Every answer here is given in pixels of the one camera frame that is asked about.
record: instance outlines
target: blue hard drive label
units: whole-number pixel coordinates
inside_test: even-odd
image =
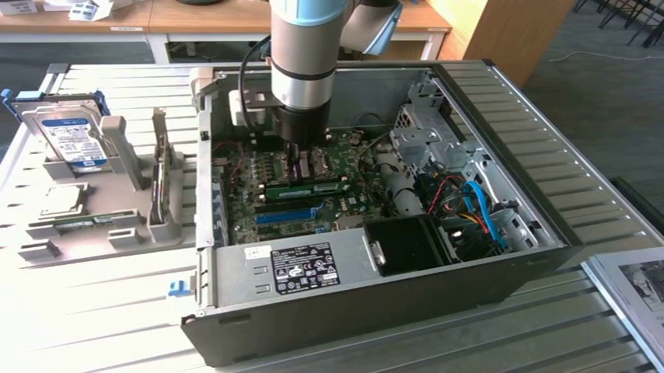
[[[90,124],[86,118],[47,119],[42,120],[46,127],[85,126]]]
[[[63,159],[77,167],[98,167],[107,162],[105,149],[93,134],[93,125],[86,118],[42,120],[49,142],[58,148]]]

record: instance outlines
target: circuit board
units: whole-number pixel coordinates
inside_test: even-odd
[[[226,143],[226,146],[220,147],[216,157],[221,157],[217,158],[217,164],[222,166],[221,178],[226,185],[230,244],[332,232],[349,228],[345,222],[385,216],[385,205],[377,198],[385,194],[379,170],[364,170],[362,174],[358,170],[358,158],[368,144],[354,131],[332,132],[328,143],[312,149],[309,182],[320,182],[314,188],[333,185],[336,193],[321,196],[312,194],[277,203],[266,199],[266,195],[274,195],[276,190],[312,193],[312,188],[302,190],[308,188],[289,187],[285,151],[261,152],[250,143]],[[258,214],[266,209],[273,212],[281,212],[281,208],[294,209],[297,204],[300,210],[286,221],[272,222],[274,214]]]

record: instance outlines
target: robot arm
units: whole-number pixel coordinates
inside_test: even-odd
[[[272,92],[284,103],[274,129],[296,153],[328,128],[340,47],[381,54],[403,7],[399,0],[272,0]]]

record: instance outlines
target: motherboard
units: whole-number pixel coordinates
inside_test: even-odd
[[[364,131],[333,131],[301,153],[304,179],[290,182],[286,151],[269,140],[228,141],[216,148],[228,194],[230,244],[261,242],[354,228],[393,209],[368,154]]]

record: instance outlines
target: power supply label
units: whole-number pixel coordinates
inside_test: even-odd
[[[330,242],[273,250],[272,273],[281,295],[341,284]]]

